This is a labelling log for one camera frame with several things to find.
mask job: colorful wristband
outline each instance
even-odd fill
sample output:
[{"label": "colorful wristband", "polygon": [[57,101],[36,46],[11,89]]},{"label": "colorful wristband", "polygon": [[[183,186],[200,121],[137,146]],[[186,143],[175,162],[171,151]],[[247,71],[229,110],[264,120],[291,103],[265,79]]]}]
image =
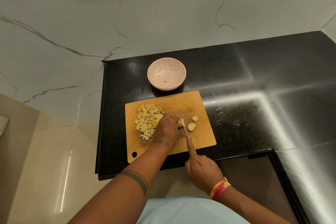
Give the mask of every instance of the colorful wristband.
[{"label": "colorful wristband", "polygon": [[228,180],[224,177],[224,181],[221,181],[213,187],[210,197],[212,200],[219,202],[219,199],[221,197],[221,194],[226,190],[227,187],[229,187],[231,184],[228,182]]}]

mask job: wooden cutting board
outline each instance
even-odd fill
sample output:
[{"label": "wooden cutting board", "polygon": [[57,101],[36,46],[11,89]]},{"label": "wooden cutting board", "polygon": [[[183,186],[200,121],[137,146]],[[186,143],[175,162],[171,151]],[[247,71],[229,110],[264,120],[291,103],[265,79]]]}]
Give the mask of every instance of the wooden cutting board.
[{"label": "wooden cutting board", "polygon": [[[136,109],[147,104],[154,104],[158,109],[162,109],[165,114],[171,113],[172,116],[178,116],[179,118],[184,119],[187,134],[191,136],[196,149],[216,144],[216,139],[212,132],[209,118],[198,90],[160,98],[141,100],[125,105],[128,163],[133,162],[143,154],[152,143],[153,137],[151,137],[149,141],[145,141],[140,137],[142,133],[136,130],[137,125],[134,123],[135,117],[137,116]],[[195,115],[198,116],[198,121],[193,121],[191,119]],[[188,130],[189,123],[196,124],[196,128],[193,131]],[[186,135],[183,128],[180,128],[178,130],[177,140],[168,155],[184,151],[188,151]]]}]

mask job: person's left arm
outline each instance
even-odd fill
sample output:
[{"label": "person's left arm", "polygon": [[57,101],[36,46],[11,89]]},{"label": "person's left arm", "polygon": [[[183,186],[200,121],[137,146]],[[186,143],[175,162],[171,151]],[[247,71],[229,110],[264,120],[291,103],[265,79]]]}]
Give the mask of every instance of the person's left arm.
[{"label": "person's left arm", "polygon": [[164,115],[149,148],[100,190],[69,223],[135,224],[153,180],[177,139],[178,120],[169,113]]}]

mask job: empty bowl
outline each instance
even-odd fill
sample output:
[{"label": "empty bowl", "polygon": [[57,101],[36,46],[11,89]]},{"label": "empty bowl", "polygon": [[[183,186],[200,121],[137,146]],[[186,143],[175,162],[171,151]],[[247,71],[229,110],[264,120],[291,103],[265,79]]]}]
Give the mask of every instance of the empty bowl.
[{"label": "empty bowl", "polygon": [[173,58],[162,58],[154,61],[148,68],[149,82],[159,90],[174,90],[186,78],[186,68]]}]

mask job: tattoo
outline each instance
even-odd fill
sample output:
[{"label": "tattoo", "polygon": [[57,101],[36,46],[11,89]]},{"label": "tattoo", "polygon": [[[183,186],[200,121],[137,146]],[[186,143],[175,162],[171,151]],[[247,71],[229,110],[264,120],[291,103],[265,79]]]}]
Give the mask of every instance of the tattoo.
[{"label": "tattoo", "polygon": [[132,178],[133,180],[135,180],[139,184],[144,196],[146,196],[146,193],[148,190],[148,182],[145,180],[145,178],[141,174],[133,170],[123,170],[120,172],[120,175],[126,175],[129,178]]}]

